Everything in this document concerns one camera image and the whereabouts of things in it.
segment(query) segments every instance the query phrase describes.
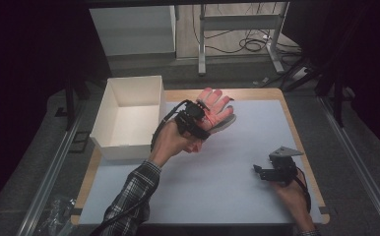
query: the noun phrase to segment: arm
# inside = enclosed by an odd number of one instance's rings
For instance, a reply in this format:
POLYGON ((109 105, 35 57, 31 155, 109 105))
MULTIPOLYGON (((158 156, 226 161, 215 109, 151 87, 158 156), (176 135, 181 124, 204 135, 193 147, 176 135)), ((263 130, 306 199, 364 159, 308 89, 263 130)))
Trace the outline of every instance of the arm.
MULTIPOLYGON (((299 178, 299 180, 305 185, 306 180, 300 170, 297 170, 297 175, 303 177, 299 178)), ((276 182, 270 183, 293 217, 300 232, 298 235, 320 236, 319 230, 316 229, 312 217, 307 211, 307 203, 300 186, 295 181, 291 181, 291 183, 285 187, 276 182)))
POLYGON ((190 135, 180 136, 175 122, 168 121, 159 133, 149 159, 128 175, 122 191, 107 208, 103 224, 115 215, 131 210, 109 223, 101 233, 92 235, 135 235, 138 226, 149 218, 149 200, 157 189, 161 168, 195 141, 190 135))

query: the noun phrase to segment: dark background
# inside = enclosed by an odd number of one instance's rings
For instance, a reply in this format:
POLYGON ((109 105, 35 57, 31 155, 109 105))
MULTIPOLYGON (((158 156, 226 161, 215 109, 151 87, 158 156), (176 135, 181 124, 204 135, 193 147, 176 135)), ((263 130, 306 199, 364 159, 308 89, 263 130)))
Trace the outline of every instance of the dark background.
MULTIPOLYGON (((319 51, 317 64, 338 45, 353 9, 341 1, 327 8, 322 34, 313 34, 319 38, 313 46, 326 49, 319 51)), ((360 24, 343 60, 345 83, 356 94, 352 106, 380 139, 380 1, 360 24)), ((86 7, 0 2, 0 190, 35 135, 47 99, 68 80, 109 76, 86 7)))

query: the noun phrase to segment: white box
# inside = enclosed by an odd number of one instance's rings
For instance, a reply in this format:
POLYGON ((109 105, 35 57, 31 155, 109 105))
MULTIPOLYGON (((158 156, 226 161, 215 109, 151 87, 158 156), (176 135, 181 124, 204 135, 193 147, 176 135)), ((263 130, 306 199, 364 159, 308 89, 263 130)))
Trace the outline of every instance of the white box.
POLYGON ((161 76, 112 78, 90 137, 106 159, 144 159, 165 116, 161 76))

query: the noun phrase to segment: plaid shirt sleeve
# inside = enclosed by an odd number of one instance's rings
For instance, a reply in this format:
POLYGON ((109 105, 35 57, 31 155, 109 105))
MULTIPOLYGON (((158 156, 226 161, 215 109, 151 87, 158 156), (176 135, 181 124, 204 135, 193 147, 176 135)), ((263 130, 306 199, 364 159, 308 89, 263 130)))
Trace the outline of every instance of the plaid shirt sleeve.
POLYGON ((122 191, 106 210, 104 220, 129 209, 141 199, 147 200, 109 225, 100 235, 135 235, 138 226, 149 219, 149 201, 158 186, 160 172, 161 169, 157 165, 146 160, 128 175, 122 191))

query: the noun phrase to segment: metal rail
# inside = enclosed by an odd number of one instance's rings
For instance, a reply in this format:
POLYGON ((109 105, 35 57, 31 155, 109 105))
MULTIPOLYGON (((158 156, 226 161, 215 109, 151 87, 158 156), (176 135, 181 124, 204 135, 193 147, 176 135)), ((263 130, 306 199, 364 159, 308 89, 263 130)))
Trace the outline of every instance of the metal rail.
POLYGON ((34 233, 37 222, 39 221, 40 215, 45 207, 46 201, 48 200, 49 194, 54 186, 55 180, 59 174, 62 164, 64 163, 67 152, 70 148, 76 131, 79 127, 80 121, 82 119, 84 110, 86 107, 86 102, 80 100, 77 105, 77 115, 74 120, 72 129, 67 131, 64 138, 59 146, 55 156, 49 165, 48 170, 43 177, 42 183, 40 184, 35 196, 33 197, 30 208, 22 221, 21 227, 18 230, 18 236, 31 236, 34 233))
POLYGON ((349 139, 349 136, 344 128, 341 128, 338 122, 335 120, 332 111, 332 107, 329 104, 328 99, 323 97, 318 97, 319 102, 321 103, 323 109, 325 110, 326 116, 337 135, 341 145, 343 146, 352 167, 355 169, 356 174, 358 175, 359 180, 364 186, 365 191, 376 207, 378 213, 380 214, 380 189, 375 183, 374 179, 371 177, 370 172, 362 161, 361 156, 356 151, 355 146, 352 141, 349 139))

